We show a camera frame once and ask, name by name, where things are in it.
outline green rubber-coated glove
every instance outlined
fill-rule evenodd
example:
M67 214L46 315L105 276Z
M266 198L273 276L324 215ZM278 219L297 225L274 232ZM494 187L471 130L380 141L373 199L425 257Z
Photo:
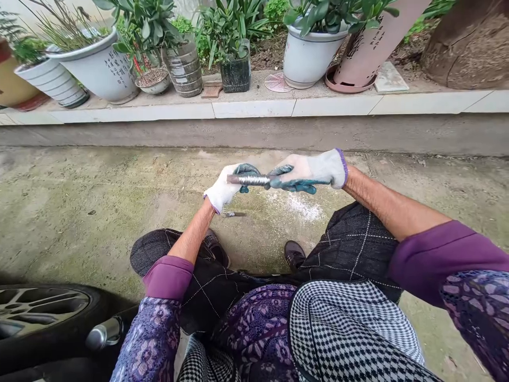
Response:
M333 149L314 157L289 155L269 175L276 178L272 179L265 189L272 187L315 194L317 189L314 185L317 184L330 184L335 189L342 188L346 183L348 168L343 152L340 149Z
M211 188L203 193L203 198L208 196L208 199L210 200L210 203L216 210L217 214L221 214L223 206L225 204L231 203L233 196L238 191L240 191L241 194L246 194L249 192L247 186L234 185L226 182L226 177L228 175L239 174L258 176L260 175L260 171L258 171L255 166L252 166L248 163L237 163L226 166L219 174L219 178L217 179L216 183L214 183Z

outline yellow pot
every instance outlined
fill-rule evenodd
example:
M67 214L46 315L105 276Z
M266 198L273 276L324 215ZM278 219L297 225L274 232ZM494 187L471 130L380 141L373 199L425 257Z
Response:
M16 74L19 66L5 38L0 39L0 105L22 111L33 110L46 102L47 95Z

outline metal rod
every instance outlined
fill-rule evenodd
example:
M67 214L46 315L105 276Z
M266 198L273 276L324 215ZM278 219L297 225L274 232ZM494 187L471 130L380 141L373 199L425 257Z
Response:
M223 213L221 213L222 218L232 218L234 216L245 216L245 212L223 212Z
M230 184L240 184L243 186L264 186L274 178L274 176L268 175L228 175L226 176L226 182Z

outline shoe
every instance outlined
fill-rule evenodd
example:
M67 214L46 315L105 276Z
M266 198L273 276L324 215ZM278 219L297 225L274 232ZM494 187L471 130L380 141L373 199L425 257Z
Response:
M285 260L292 272L297 272L297 269L306 260L304 249L292 240L287 241L285 244Z
M205 238L203 242L210 249L210 252L214 255L214 258L220 262L225 268L230 267L230 258L224 251L223 247L219 243L216 234L210 228L205 233Z

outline white powder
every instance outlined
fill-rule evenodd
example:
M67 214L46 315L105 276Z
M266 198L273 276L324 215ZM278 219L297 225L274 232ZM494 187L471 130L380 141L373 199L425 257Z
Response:
M301 193L270 190L265 193L265 198L274 208L286 209L306 222L313 222L325 217L322 208L319 205L311 204L305 199L305 196L301 196Z

